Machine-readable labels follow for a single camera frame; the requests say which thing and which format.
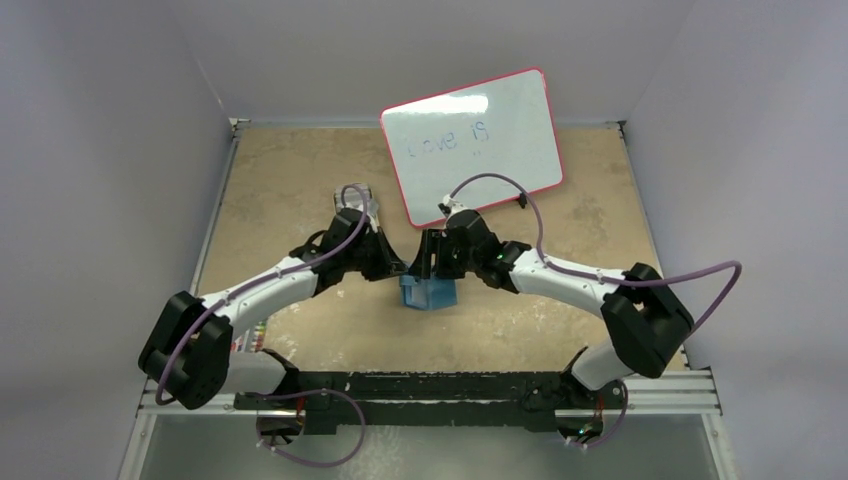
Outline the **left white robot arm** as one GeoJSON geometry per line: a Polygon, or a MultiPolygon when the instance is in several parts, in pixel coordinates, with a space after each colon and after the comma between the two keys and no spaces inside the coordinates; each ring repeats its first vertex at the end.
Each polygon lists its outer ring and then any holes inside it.
{"type": "Polygon", "coordinates": [[[235,352],[233,341],[350,272],[374,282],[406,270],[383,229],[364,212],[344,208],[327,229],[268,270],[215,293],[171,296],[142,348],[139,368],[156,382],[159,405],[177,402],[193,410],[220,393],[250,393],[272,408],[287,408],[297,399],[297,368],[267,349],[235,352]]]}

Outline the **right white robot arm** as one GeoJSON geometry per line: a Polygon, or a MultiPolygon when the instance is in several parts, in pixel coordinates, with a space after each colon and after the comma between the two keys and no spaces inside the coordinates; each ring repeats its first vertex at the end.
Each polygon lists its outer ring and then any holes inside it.
{"type": "Polygon", "coordinates": [[[452,215],[442,229],[425,230],[408,272],[421,280],[472,273],[490,288],[557,300],[601,319],[607,340],[579,351],[561,381],[564,399],[576,407],[588,405],[612,381],[660,377],[694,329],[691,314],[653,267],[549,265],[537,248],[500,240],[475,210],[452,215]]]}

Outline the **blue leather card holder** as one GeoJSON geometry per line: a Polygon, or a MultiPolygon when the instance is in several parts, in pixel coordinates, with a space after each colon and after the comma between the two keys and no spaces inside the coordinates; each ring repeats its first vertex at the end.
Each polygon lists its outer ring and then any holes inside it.
{"type": "Polygon", "coordinates": [[[399,285],[402,304],[407,308],[433,311],[458,304],[458,292],[453,279],[422,279],[402,275],[399,277],[399,285]]]}

